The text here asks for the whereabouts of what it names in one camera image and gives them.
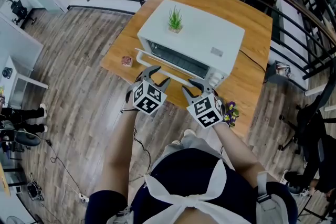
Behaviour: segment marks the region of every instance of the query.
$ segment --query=white cable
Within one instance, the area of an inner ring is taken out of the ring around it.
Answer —
[[[61,210],[62,210],[63,216],[64,216],[65,219],[67,220],[68,224],[70,224],[70,222],[69,222],[67,216],[66,216],[65,213],[64,213],[63,207],[62,207],[62,205],[63,205],[63,201],[64,201],[64,197],[65,197],[65,192],[66,192],[66,190],[65,190],[65,185],[68,185],[70,188],[72,188],[73,191],[74,191],[75,193],[77,193],[78,196],[79,196],[79,193],[78,193],[78,192],[77,192],[71,185],[69,185],[68,183],[65,183],[65,184],[64,184],[64,194],[63,194],[63,198],[62,198],[62,202],[61,202]]]

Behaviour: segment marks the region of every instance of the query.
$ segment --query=white handle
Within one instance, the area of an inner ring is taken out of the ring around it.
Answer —
[[[138,61],[138,63],[140,63],[140,64],[142,64],[142,65],[144,65],[146,67],[151,67],[152,65],[150,63],[145,62],[144,60],[141,59],[142,56],[143,56],[143,52],[139,50],[138,55],[136,57],[137,58],[136,60]],[[179,77],[177,77],[177,76],[175,76],[175,75],[173,75],[173,74],[171,74],[171,73],[169,73],[167,71],[164,71],[164,70],[160,69],[159,72],[162,73],[162,74],[164,74],[167,77],[172,78],[173,80],[176,80],[176,81],[182,83],[183,85],[186,85],[188,87],[193,87],[193,85],[190,84],[188,81],[186,81],[184,79],[181,79],[181,78],[179,78]]]

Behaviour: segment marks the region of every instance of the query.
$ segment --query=gray wood floor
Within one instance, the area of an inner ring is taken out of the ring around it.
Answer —
[[[78,182],[80,190],[89,196],[101,172],[104,151],[120,116],[128,86],[118,76],[102,69],[99,62],[131,16],[82,8],[72,8],[65,15],[37,10],[34,16],[37,17],[35,25],[28,25],[25,30],[45,46],[32,77],[49,84],[50,88],[45,91],[28,87],[24,108],[37,108],[41,102],[47,105],[49,131],[44,138],[52,140],[55,151]],[[325,75],[318,75],[318,81],[314,83],[324,83]],[[294,154],[295,145],[285,152],[277,151],[278,144],[293,135],[293,131],[279,121],[279,115],[295,122],[295,105],[310,100],[291,84],[267,83],[263,86],[245,142],[277,179],[285,169],[303,171],[302,156]],[[332,134],[335,130],[332,124],[326,126]],[[220,149],[213,130],[202,130],[187,111],[171,103],[166,102],[154,117],[139,113],[136,121],[137,138],[150,151],[152,163],[167,144],[181,138],[189,127],[215,149]],[[54,157],[53,152],[43,142],[23,154],[22,166],[27,175],[33,173],[43,189],[44,206],[61,223],[80,223],[86,207],[80,203],[75,191],[65,185],[67,183],[78,191],[62,165],[58,161],[53,164],[51,157]],[[143,175],[148,164],[148,156],[138,143],[134,143],[131,180]],[[129,201],[142,183],[143,178],[130,183]],[[34,214],[39,214],[46,222],[57,223],[39,202],[31,201],[25,194],[21,196]],[[301,208],[307,198],[296,197],[296,200]],[[323,196],[315,194],[309,208],[321,214],[326,205]],[[312,216],[302,218],[304,223],[316,223],[317,220]]]

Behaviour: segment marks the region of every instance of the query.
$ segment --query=power strip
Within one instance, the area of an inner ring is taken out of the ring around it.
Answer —
[[[89,197],[88,196],[85,196],[85,195],[83,195],[81,193],[78,196],[79,196],[79,199],[81,200],[81,202],[83,204],[85,204],[86,202],[89,202]]]

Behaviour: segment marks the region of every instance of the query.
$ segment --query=navy blue shirt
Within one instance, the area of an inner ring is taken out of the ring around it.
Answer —
[[[206,193],[208,183],[218,158],[195,148],[175,152],[163,159],[152,171],[156,178],[170,194],[189,196]],[[256,223],[257,189],[225,163],[226,184],[222,194],[216,199],[209,200],[212,204],[226,208],[249,221]],[[297,207],[285,185],[268,183],[267,189],[277,192],[287,208],[292,209],[289,223],[296,223]],[[147,219],[158,214],[171,204],[153,198],[148,188],[143,184],[131,204],[134,211],[134,224],[144,223]],[[109,218],[116,215],[127,206],[127,200],[120,193],[111,190],[98,191],[90,196],[86,212],[86,224],[106,224]]]

